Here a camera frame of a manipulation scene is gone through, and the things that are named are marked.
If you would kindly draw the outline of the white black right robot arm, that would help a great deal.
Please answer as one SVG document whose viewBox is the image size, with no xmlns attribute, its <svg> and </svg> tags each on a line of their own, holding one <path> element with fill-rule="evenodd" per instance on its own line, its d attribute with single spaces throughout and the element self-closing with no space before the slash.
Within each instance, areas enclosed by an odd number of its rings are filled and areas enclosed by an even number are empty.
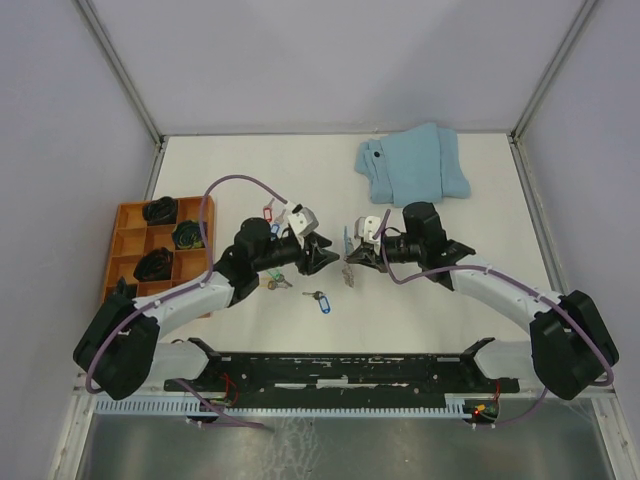
<svg viewBox="0 0 640 480">
<path fill-rule="evenodd" d="M 347 262 L 387 275 L 394 264 L 415 264 L 418 273 L 395 283 L 427 278 L 490 307 L 528 336 L 481 343 L 458 368 L 463 386 L 481 391 L 503 378 L 539 381 L 548 392 L 572 400 L 588 387 L 612 385 L 619 353 L 589 295 L 531 287 L 493 267 L 473 248 L 448 238 L 431 203 L 412 203 L 402 217 L 401 231 L 389 228 L 387 217 L 359 218 L 359 245 Z"/>
</svg>

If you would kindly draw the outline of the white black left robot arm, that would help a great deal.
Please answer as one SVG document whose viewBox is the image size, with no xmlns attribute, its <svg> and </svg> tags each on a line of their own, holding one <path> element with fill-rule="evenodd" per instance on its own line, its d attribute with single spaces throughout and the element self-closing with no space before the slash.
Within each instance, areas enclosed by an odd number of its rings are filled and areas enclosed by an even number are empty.
<svg viewBox="0 0 640 480">
<path fill-rule="evenodd" d="M 86 374 L 91 393 L 104 392 L 123 400 L 153 381 L 189 380 L 209 390 L 221 378 L 213 351 L 199 340 L 175 344 L 163 337 L 191 321 L 230 308 L 259 285 L 259 274 L 288 264 L 304 276 L 339 260 L 331 241 L 313 228 L 296 233 L 286 228 L 272 236 L 267 222 L 245 220 L 211 270 L 163 294 L 129 299 L 114 294 L 100 306 L 73 351 L 74 362 Z"/>
</svg>

